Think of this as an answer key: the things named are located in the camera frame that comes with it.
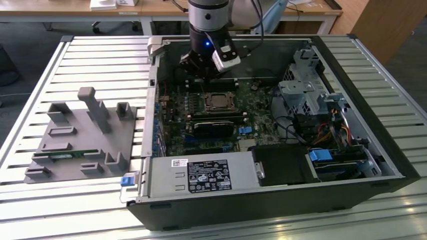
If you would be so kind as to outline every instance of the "white sticker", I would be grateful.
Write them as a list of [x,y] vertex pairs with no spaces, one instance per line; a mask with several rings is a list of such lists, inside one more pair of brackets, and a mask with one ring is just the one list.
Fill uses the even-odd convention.
[[74,158],[74,156],[71,154],[51,156],[51,159],[72,159],[72,158]]
[[172,159],[172,167],[187,167],[188,159]]
[[139,13],[136,11],[120,11],[120,15],[138,15]]

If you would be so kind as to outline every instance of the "computer component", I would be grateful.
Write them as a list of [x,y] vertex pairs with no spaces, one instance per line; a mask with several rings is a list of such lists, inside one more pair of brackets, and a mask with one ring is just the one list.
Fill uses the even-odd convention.
[[[146,119],[144,138],[152,127],[164,141],[142,145],[127,202],[147,229],[349,209],[419,179],[318,36],[267,37],[230,75],[203,83],[164,74],[188,42],[162,41],[152,77],[163,101],[147,104],[158,121]],[[235,88],[215,87],[222,80]]]

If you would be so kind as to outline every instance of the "slotted metal table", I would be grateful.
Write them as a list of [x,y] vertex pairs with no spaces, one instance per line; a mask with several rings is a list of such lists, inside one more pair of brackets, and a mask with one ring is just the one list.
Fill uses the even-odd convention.
[[[138,107],[131,171],[140,168],[144,106],[151,64],[147,36],[75,37],[55,51],[0,149],[2,239],[280,239],[370,240],[427,238],[427,115],[358,39],[322,36],[422,179],[353,209],[150,231],[120,202],[120,177],[24,184],[24,172],[47,129],[50,104],[78,100],[95,87],[107,107]],[[333,77],[331,86],[341,91]]]

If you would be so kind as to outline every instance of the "blue latch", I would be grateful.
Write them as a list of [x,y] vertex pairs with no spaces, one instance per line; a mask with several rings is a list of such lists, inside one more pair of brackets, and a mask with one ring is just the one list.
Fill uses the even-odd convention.
[[252,127],[239,127],[239,134],[250,134],[252,132]]
[[134,176],[123,176],[120,181],[122,187],[130,187],[135,185],[135,177]]
[[333,156],[330,150],[327,149],[317,149],[309,153],[311,161],[330,161],[333,160]]

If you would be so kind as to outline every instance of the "barcode sticker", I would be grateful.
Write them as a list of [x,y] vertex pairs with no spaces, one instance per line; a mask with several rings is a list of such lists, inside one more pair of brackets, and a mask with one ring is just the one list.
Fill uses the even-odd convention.
[[139,13],[136,11],[120,11],[120,15],[138,15]]
[[188,159],[172,159],[172,167],[187,167]]

